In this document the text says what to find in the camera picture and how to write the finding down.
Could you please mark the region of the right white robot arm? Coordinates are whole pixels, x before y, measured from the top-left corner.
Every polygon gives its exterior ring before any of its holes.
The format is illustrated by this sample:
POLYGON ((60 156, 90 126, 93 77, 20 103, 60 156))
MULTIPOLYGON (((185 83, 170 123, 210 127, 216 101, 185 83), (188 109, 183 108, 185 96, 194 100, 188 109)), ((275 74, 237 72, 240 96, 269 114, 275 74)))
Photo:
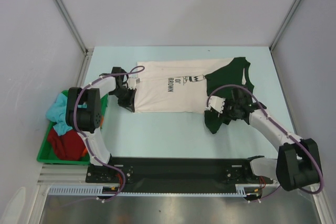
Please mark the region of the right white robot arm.
POLYGON ((288 131, 267 111, 247 88, 229 85, 229 99, 216 97, 214 109, 233 120, 243 120, 260 132, 277 151, 274 158, 259 157, 242 169, 243 179, 254 183, 261 176, 276 180, 286 191, 300 189, 317 195, 324 189, 324 178, 317 143, 288 131))

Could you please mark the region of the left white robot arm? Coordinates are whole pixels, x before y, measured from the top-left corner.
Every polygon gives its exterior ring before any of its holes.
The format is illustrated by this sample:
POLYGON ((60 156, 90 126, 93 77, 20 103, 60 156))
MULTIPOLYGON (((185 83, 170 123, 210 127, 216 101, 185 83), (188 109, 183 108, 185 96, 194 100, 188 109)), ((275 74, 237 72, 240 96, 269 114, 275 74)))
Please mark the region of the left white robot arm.
POLYGON ((136 66, 130 72, 126 72, 121 67, 113 67, 111 73, 101 74, 86 86, 72 87, 68 90, 66 123, 79 134, 89 153, 88 179, 96 176, 110 182, 116 174, 121 174, 112 164, 112 156, 101 135, 101 99, 113 95, 117 98, 118 106, 134 112, 139 80, 131 76, 144 69, 144 66, 136 66))

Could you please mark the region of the white and green t-shirt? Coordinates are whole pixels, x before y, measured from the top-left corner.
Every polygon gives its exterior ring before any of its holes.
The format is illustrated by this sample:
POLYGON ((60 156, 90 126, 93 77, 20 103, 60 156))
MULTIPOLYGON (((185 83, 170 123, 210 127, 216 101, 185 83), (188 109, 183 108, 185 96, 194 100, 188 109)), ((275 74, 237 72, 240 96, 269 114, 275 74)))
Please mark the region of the white and green t-shirt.
POLYGON ((249 78, 250 62, 245 57, 138 64, 145 69, 138 74, 140 82, 134 97, 136 113, 199 113, 212 134, 236 117, 231 112, 219 114, 214 109, 207 110, 207 99, 216 96, 232 103, 235 85, 250 92, 254 89, 249 78))

